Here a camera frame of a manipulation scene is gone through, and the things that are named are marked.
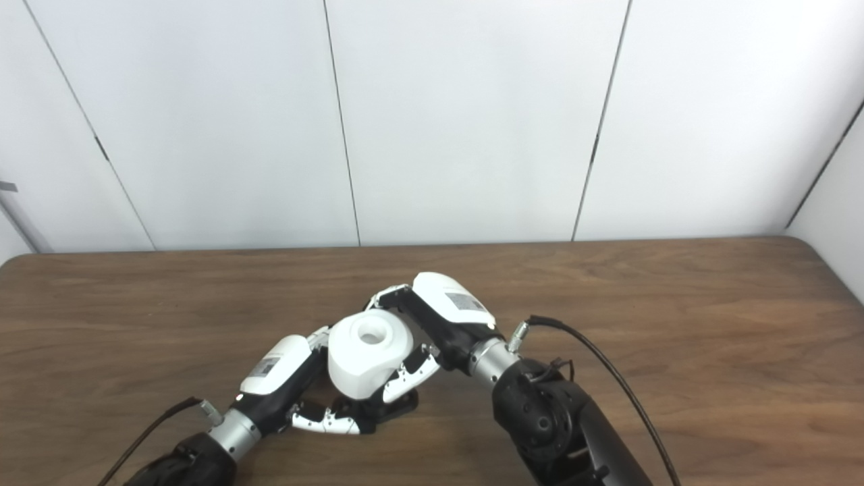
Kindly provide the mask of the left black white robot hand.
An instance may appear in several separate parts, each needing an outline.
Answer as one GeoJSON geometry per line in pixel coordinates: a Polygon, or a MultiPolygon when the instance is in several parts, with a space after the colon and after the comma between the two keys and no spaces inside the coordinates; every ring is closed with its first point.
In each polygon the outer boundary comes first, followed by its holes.
{"type": "Polygon", "coordinates": [[[249,419],[260,437],[289,427],[360,435],[374,428],[351,415],[303,399],[312,384],[327,372],[330,326],[309,336],[288,335],[262,357],[241,382],[232,409],[249,419]]]}

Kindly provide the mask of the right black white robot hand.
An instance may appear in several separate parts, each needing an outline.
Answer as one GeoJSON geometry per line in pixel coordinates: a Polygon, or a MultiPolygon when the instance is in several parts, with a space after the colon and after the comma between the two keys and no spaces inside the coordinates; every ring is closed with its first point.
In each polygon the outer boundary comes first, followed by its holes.
{"type": "Polygon", "coordinates": [[[365,308],[400,312],[430,341],[411,352],[373,394],[383,403],[395,402],[439,370],[460,371],[492,388],[518,360],[508,350],[493,314],[447,275],[419,273],[412,284],[377,292],[365,308]]]}

